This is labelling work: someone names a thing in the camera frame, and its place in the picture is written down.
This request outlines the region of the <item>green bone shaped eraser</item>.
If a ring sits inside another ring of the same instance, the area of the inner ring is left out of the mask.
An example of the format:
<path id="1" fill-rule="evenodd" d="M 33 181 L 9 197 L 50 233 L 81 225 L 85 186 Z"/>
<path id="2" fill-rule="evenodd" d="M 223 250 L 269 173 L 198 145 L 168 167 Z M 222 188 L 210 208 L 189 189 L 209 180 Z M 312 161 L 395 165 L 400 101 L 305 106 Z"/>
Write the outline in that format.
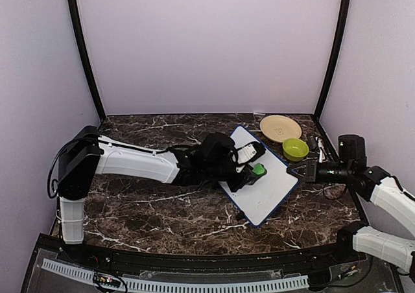
<path id="1" fill-rule="evenodd" d="M 267 173 L 265 166 L 261 163 L 256 163 L 252 172 L 257 176 L 262 176 Z"/>

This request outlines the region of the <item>lime green bowl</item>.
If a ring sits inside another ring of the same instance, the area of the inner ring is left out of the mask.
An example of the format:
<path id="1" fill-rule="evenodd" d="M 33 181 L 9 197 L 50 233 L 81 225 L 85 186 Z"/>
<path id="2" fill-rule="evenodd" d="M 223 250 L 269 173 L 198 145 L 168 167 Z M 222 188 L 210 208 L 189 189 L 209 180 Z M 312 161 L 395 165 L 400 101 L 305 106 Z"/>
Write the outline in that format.
<path id="1" fill-rule="evenodd" d="M 309 147 L 301 139 L 290 138 L 282 143 L 283 155 L 289 161 L 301 161 L 309 154 Z"/>

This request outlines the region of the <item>blue framed whiteboard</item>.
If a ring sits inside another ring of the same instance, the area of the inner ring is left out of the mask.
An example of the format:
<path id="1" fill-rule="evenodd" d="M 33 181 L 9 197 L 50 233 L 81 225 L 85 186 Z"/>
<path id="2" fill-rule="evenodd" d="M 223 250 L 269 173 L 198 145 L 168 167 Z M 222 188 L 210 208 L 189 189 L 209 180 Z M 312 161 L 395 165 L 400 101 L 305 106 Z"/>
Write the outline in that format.
<path id="1" fill-rule="evenodd" d="M 300 182 L 287 173 L 288 164 L 267 146 L 265 153 L 250 166 L 254 167 L 258 163 L 264 166 L 267 173 L 254 184 L 245 185 L 233 193 L 227 183 L 219 183 L 222 190 L 254 227 L 261 226 Z"/>

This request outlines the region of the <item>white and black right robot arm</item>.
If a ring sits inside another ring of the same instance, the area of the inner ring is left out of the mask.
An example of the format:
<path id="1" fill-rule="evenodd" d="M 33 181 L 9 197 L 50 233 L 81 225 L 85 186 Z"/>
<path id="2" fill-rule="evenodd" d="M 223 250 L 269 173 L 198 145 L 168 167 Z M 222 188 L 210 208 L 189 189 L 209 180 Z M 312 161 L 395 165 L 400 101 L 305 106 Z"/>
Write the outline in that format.
<path id="1" fill-rule="evenodd" d="M 355 134 L 338 137 L 337 162 L 304 159 L 288 167 L 287 173 L 305 183 L 344 184 L 350 192 L 386 211 L 414 233 L 414 196 L 379 166 L 367 165 L 365 140 Z M 355 252 L 384 260 L 414 277 L 414 240 L 376 230 L 361 221 L 352 222 L 337 233 L 331 258 L 345 263 Z"/>

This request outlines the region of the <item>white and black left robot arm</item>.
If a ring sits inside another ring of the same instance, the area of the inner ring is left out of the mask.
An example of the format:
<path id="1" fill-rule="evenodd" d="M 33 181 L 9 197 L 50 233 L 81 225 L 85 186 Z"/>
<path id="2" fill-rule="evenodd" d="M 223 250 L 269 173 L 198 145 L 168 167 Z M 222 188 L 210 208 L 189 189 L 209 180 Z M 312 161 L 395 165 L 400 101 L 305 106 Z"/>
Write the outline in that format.
<path id="1" fill-rule="evenodd" d="M 257 163 L 265 146 L 251 141 L 237 147 L 223 133 L 210 133 L 198 145 L 154 150 L 122 143 L 85 126 L 55 155 L 47 176 L 47 194 L 59 201 L 58 218 L 65 252 L 77 264 L 91 260 L 84 241 L 84 203 L 97 174 L 116 174 L 187 187 L 225 182 L 232 192 L 253 185 L 267 170 Z"/>

